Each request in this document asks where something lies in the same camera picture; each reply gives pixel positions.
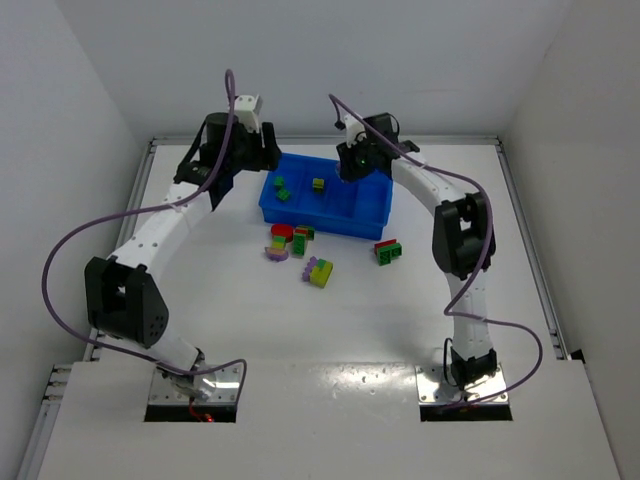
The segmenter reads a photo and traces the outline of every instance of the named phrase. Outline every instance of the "yellow block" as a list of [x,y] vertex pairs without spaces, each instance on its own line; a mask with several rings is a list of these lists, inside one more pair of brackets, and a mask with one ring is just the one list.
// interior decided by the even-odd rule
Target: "yellow block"
[[316,287],[324,288],[327,282],[329,281],[329,276],[331,275],[331,271],[333,270],[333,263],[325,262],[322,268],[318,266],[313,267],[311,270],[311,275],[309,280]]

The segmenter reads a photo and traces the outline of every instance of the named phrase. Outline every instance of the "lego brick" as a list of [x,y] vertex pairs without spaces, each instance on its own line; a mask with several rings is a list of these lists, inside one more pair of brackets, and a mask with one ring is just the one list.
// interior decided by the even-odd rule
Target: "lego brick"
[[315,267],[317,264],[318,264],[318,259],[316,257],[311,257],[309,259],[309,263],[307,263],[307,266],[304,269],[304,272],[302,272],[302,279],[305,282],[311,281],[311,270],[313,270],[313,267]]
[[322,178],[313,179],[313,191],[316,193],[324,192],[324,179]]
[[287,200],[289,200],[289,198],[291,198],[291,192],[286,188],[281,188],[280,190],[278,190],[278,193],[276,193],[276,197],[281,202],[286,202]]
[[313,240],[316,236],[316,229],[308,225],[298,225],[296,228],[305,228],[307,230],[307,240]]
[[316,287],[324,288],[329,281],[329,277],[331,276],[331,272],[333,271],[333,263],[324,260],[324,266],[320,268],[318,265],[313,267],[311,270],[311,275],[309,276],[309,281],[315,285]]
[[289,252],[281,248],[265,247],[264,251],[267,255],[267,258],[269,260],[273,260],[274,262],[282,262],[283,260],[289,258]]
[[293,240],[293,227],[284,223],[276,223],[271,227],[271,235],[285,237],[287,242]]
[[393,245],[394,243],[397,243],[398,241],[394,238],[393,240],[385,240],[384,242],[380,242],[380,243],[376,243],[373,246],[373,251],[376,253],[376,255],[378,254],[378,249],[381,247],[386,247],[387,245]]
[[293,234],[293,254],[297,256],[304,255],[307,249],[307,236],[304,233]]
[[284,178],[281,176],[277,176],[274,180],[273,180],[273,186],[276,187],[276,189],[280,190],[281,188],[284,187]]
[[388,265],[391,263],[391,260],[394,258],[398,258],[402,255],[402,245],[399,243],[393,243],[391,245],[385,245],[384,247],[379,247],[376,253],[376,257],[378,258],[378,265]]

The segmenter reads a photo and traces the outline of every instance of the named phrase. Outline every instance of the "white tabletop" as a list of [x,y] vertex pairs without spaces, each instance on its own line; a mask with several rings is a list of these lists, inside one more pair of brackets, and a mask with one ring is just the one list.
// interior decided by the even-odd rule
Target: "white tabletop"
[[[490,317],[524,323],[544,343],[540,372],[511,395],[514,421],[420,423],[408,364],[440,356],[452,325],[433,222],[408,192],[394,187],[383,238],[397,238],[403,256],[391,265],[377,265],[374,242],[316,235],[306,258],[334,263],[322,290],[300,280],[305,260],[264,258],[264,174],[242,173],[159,282],[170,321],[210,362],[249,361],[237,423],[143,423],[153,367],[103,352],[74,367],[40,478],[617,478],[582,365],[553,354],[495,147],[421,147],[487,189]],[[283,150],[335,158],[329,145]],[[157,148],[144,205],[163,198],[185,151]],[[511,329],[491,334],[511,383],[531,368],[535,344]]]

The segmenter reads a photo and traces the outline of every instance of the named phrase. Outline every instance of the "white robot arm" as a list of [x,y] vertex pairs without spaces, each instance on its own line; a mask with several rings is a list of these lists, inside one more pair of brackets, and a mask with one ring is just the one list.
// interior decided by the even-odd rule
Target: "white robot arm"
[[[172,208],[157,211],[135,235],[107,259],[94,257],[85,268],[85,289],[89,323],[108,334],[116,344],[135,349],[176,370],[202,370],[204,355],[182,339],[169,324],[169,311],[156,282],[189,233],[215,210],[233,187],[233,177],[241,170],[275,170],[280,149],[273,125],[260,123],[259,96],[241,95],[234,103],[229,147],[218,173],[206,191],[184,205],[175,206],[196,194],[209,178],[221,150],[227,113],[207,116],[206,141],[200,134],[190,149],[199,149],[200,158],[187,157],[178,165],[174,183],[163,204]],[[213,382],[206,375],[179,375],[168,369],[174,386],[189,397],[206,401]]]
[[[433,255],[445,273],[451,298],[456,298],[480,259],[488,223],[485,199],[479,193],[466,194],[443,176],[417,166],[426,165],[425,159],[415,144],[398,141],[392,119],[392,115],[384,113],[364,120],[415,163],[397,155],[367,132],[358,119],[346,115],[341,124],[336,124],[346,133],[345,142],[337,146],[338,173],[344,181],[356,181],[375,170],[381,171],[427,208],[434,217]],[[485,281],[495,239],[492,237],[490,242],[482,270],[454,305],[454,312],[486,318]],[[498,368],[497,356],[486,323],[461,315],[454,315],[453,320],[451,373],[456,385],[463,389],[493,374]]]

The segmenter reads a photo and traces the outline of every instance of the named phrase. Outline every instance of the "blue plastic tray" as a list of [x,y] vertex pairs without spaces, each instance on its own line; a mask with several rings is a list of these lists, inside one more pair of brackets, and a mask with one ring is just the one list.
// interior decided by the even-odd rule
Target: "blue plastic tray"
[[[335,160],[284,153],[262,188],[259,205],[264,221],[379,240],[391,211],[393,183],[379,172],[344,183],[336,165]],[[284,188],[291,192],[286,202],[276,197],[277,176],[284,178]],[[313,191],[314,178],[324,179],[324,193]]]

